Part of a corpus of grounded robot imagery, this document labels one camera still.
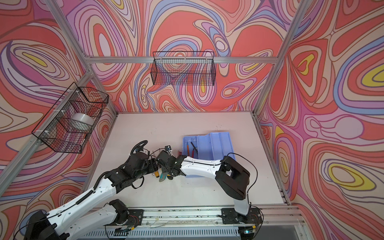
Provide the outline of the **white blue plastic tool box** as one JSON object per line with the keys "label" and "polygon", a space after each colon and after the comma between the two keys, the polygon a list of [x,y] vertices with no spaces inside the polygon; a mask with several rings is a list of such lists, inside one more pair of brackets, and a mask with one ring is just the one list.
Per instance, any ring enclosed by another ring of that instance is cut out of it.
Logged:
{"label": "white blue plastic tool box", "polygon": [[[187,143],[193,142],[198,148],[197,157],[187,155]],[[231,153],[234,151],[230,133],[217,132],[208,135],[186,136],[183,138],[182,154],[187,156],[187,161],[182,163],[181,170],[187,177],[205,177],[214,179],[219,170],[220,161],[226,156],[236,157]]]}

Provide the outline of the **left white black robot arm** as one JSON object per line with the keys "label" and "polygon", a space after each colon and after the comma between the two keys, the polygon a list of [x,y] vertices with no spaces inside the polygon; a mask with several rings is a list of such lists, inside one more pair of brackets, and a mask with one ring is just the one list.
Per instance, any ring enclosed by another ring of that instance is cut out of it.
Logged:
{"label": "left white black robot arm", "polygon": [[102,173],[95,185],[70,202],[47,213],[34,213],[26,225],[26,240],[76,240],[84,234],[109,224],[123,225],[129,217],[127,207],[119,200],[100,211],[88,214],[93,207],[131,187],[135,181],[157,171],[157,164],[145,153],[147,140],[136,144],[125,163]]}

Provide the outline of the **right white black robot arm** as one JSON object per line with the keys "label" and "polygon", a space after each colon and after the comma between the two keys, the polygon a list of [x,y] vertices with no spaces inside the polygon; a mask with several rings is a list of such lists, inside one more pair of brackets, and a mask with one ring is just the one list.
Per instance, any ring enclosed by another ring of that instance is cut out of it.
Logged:
{"label": "right white black robot arm", "polygon": [[186,155],[172,156],[167,151],[161,151],[156,162],[162,173],[171,177],[198,176],[215,180],[223,191],[234,200],[232,215],[230,209],[224,209],[221,215],[226,224],[251,223],[248,186],[251,174],[246,168],[231,157],[225,155],[221,160],[200,160]]}

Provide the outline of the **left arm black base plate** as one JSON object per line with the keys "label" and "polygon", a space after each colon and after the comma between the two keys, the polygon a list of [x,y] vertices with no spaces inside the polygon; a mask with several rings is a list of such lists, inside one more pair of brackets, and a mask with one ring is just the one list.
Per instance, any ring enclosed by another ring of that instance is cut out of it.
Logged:
{"label": "left arm black base plate", "polygon": [[128,209],[119,211],[115,220],[113,221],[113,224],[117,226],[137,227],[142,224],[143,215],[144,210],[142,209]]}

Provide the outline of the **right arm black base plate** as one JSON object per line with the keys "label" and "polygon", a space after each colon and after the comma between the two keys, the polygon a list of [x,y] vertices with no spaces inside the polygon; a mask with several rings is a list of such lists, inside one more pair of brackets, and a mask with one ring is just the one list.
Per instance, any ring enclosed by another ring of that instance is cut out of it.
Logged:
{"label": "right arm black base plate", "polygon": [[263,214],[259,208],[251,207],[246,215],[241,215],[234,208],[222,208],[218,215],[225,225],[253,224],[260,225],[263,222]]}

